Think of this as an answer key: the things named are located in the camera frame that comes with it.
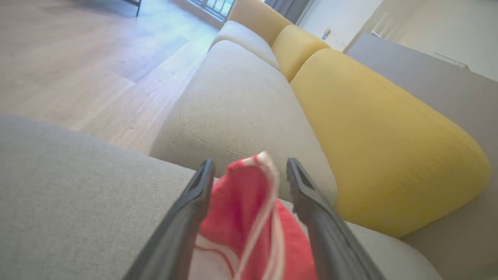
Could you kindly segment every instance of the gray curtain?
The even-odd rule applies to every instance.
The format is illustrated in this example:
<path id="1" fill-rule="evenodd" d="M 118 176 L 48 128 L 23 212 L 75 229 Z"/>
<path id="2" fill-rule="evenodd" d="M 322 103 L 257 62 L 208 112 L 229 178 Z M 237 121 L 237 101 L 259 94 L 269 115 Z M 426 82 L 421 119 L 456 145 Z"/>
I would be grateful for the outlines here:
<path id="1" fill-rule="evenodd" d="M 266 0 L 265 3 L 291 23 L 296 23 L 310 0 Z"/>

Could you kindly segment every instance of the wooden floor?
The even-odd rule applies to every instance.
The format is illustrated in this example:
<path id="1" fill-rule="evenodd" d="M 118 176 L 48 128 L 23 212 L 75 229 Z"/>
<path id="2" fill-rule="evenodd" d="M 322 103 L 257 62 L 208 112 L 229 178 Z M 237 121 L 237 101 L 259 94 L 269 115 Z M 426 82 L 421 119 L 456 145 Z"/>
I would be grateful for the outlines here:
<path id="1" fill-rule="evenodd" d="M 0 1 L 0 113 L 147 154 L 217 33 L 167 0 Z"/>

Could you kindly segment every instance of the red and white cloth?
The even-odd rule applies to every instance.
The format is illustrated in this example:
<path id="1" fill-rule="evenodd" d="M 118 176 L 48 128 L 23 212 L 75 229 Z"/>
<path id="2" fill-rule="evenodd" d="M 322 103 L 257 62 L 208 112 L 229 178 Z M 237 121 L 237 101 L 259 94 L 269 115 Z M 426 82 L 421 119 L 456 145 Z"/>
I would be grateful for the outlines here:
<path id="1" fill-rule="evenodd" d="M 316 279 L 309 241 L 277 199 L 266 152 L 230 164 L 213 186 L 189 279 Z"/>

